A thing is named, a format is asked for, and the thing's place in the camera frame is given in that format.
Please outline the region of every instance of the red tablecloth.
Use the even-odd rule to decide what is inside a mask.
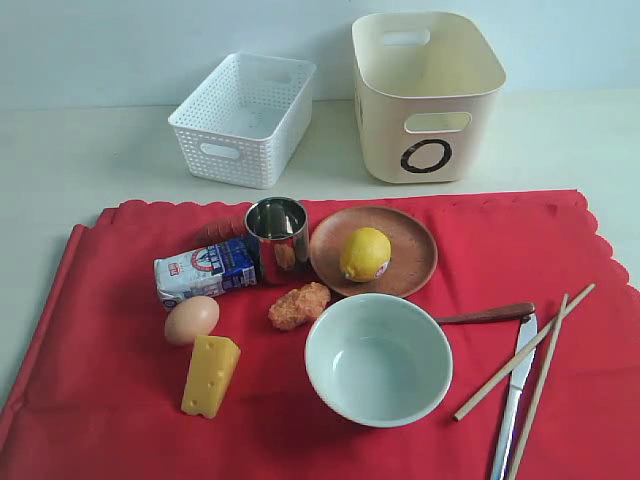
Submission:
[[[434,316],[533,301],[543,325],[564,292],[595,282],[562,329],[518,478],[640,472],[640,295],[579,193],[305,205],[313,228],[362,203],[404,210],[433,232],[438,268],[410,300]],[[451,416],[513,355],[515,322],[445,327],[454,377],[442,404],[412,425],[371,429],[315,395],[303,361],[308,326],[270,327],[269,305],[291,286],[236,291],[219,297],[215,333],[242,355],[218,417],[180,412],[191,349],[164,341],[152,261],[246,208],[132,201],[73,230],[0,417],[0,478],[486,478],[506,381],[462,422]]]

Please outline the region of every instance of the white table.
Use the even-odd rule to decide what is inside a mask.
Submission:
[[[502,95],[482,157],[467,178],[447,184],[377,181],[362,162],[352,103],[318,102],[294,158],[266,191],[192,177],[167,124],[173,108],[0,112],[0,404],[71,228],[132,198],[207,203],[578,188],[640,286],[640,90]]]

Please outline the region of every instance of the knife blade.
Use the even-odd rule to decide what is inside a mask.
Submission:
[[[516,344],[516,353],[524,347],[529,340],[538,333],[538,319],[533,313],[526,322],[520,324],[518,333],[518,341]],[[509,459],[509,450],[511,449],[511,439],[513,438],[513,427],[516,422],[516,413],[518,411],[518,402],[522,395],[522,389],[527,381],[527,376],[531,370],[535,349],[527,355],[524,360],[513,369],[509,380],[509,395],[507,396],[507,404],[504,408],[504,416],[502,417],[502,425],[500,426],[500,435],[496,445],[496,454],[493,458],[493,466],[491,468],[490,480],[503,480],[507,470],[507,460]]]

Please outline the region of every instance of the white ceramic bowl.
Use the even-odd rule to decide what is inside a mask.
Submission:
[[[451,347],[435,320],[407,300],[378,293],[325,310],[309,332],[305,363],[329,407],[372,427],[424,417],[453,376]]]

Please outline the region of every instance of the cheese wedge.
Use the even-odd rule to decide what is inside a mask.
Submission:
[[[239,357],[240,349],[230,338],[196,337],[181,410],[189,415],[215,417]]]

